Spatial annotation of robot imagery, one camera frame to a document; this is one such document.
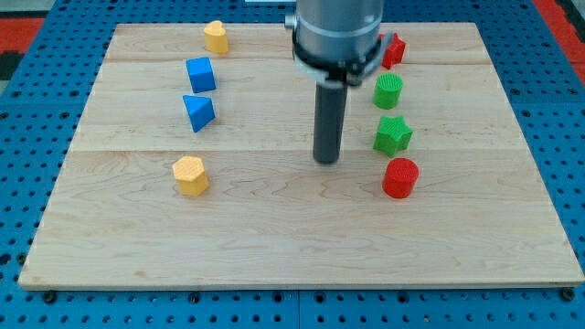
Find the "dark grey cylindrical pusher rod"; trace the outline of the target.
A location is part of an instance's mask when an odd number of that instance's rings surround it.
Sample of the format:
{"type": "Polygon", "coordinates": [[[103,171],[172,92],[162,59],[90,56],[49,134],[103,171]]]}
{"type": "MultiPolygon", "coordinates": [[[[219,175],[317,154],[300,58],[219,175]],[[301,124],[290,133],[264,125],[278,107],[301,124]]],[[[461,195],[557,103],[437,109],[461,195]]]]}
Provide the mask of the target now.
{"type": "Polygon", "coordinates": [[[346,109],[347,87],[316,85],[314,110],[314,160],[330,165],[339,159],[346,109]]]}

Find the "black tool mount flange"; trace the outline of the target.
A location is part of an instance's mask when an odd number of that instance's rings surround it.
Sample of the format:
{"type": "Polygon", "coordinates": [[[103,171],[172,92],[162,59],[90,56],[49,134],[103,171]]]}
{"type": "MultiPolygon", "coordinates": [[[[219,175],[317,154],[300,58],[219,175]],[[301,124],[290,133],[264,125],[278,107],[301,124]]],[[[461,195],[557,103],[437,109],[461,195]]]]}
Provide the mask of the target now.
{"type": "Polygon", "coordinates": [[[329,61],[305,50],[292,33],[292,54],[297,67],[315,82],[327,88],[359,87],[382,63],[394,34],[379,34],[377,43],[366,55],[348,60],[329,61]]]}

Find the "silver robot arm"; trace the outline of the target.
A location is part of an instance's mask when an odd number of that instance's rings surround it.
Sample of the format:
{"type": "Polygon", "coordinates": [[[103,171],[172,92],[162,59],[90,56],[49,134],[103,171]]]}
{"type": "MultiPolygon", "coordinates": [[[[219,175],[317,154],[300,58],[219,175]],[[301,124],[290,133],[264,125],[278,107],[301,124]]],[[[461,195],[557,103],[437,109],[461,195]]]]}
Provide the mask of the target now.
{"type": "Polygon", "coordinates": [[[340,156],[347,91],[380,66],[392,33],[380,35],[383,0],[298,0],[285,18],[292,56],[315,82],[313,158],[322,165],[340,156]]]}

